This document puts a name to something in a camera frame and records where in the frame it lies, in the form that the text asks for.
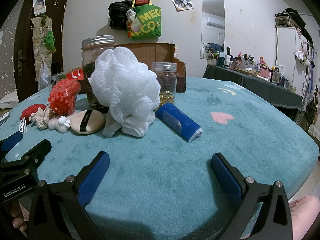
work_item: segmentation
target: dark tablecloth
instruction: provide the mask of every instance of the dark tablecloth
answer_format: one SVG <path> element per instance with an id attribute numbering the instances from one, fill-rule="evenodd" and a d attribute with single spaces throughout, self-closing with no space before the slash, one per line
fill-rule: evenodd
<path id="1" fill-rule="evenodd" d="M 280 111 L 284 112 L 291 119 L 295 119 L 297 111 L 286 111 L 281 108 L 301 111 L 301 96 L 290 90 L 284 89 L 282 86 L 266 82 L 257 77 L 248 76 L 238 71 L 209 64 L 207 65 L 203 78 L 232 81 L 263 98 Z"/>

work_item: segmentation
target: white mesh bath sponge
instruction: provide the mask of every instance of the white mesh bath sponge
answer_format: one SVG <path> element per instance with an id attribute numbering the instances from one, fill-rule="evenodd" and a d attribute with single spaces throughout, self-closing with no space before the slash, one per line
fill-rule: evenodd
<path id="1" fill-rule="evenodd" d="M 142 122 L 152 119 L 150 112 L 159 106 L 160 84 L 148 66 L 138 62 L 124 47 L 107 49 L 95 62 L 88 78 L 100 104 L 109 106 L 111 116 L 119 123 L 129 115 Z"/>

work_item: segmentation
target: wooden door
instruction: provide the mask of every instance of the wooden door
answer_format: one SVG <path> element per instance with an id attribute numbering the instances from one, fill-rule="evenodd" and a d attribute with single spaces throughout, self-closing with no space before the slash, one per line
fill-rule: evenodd
<path id="1" fill-rule="evenodd" d="M 55 53 L 52 53 L 52 62 L 62 61 L 62 30 L 63 17 L 67 0 L 45 0 L 46 15 L 52 18 L 52 31 L 55 38 Z M 16 81 L 19 101 L 23 101 L 38 92 L 38 82 L 35 82 L 36 70 L 33 54 L 31 19 L 35 17 L 33 12 L 33 0 L 24 0 L 20 12 L 17 31 L 14 40 L 14 77 Z M 22 76 L 18 77 L 18 51 L 22 50 Z"/>

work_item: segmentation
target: pink heart pattern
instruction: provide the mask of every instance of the pink heart pattern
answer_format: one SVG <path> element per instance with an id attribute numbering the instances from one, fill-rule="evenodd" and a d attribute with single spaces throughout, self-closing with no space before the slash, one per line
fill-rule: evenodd
<path id="1" fill-rule="evenodd" d="M 228 120 L 234 119 L 234 117 L 231 114 L 217 113 L 217 112 L 212 112 L 211 117 L 215 122 L 220 124 L 227 124 Z"/>

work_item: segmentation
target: door handle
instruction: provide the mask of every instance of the door handle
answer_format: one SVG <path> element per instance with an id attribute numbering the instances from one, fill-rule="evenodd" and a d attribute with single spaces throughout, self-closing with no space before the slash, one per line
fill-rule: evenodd
<path id="1" fill-rule="evenodd" d="M 18 50 L 18 56 L 17 56 L 18 60 L 18 77 L 22 77 L 22 62 L 26 61 L 28 59 L 28 57 L 23 57 L 22 56 L 22 50 Z"/>

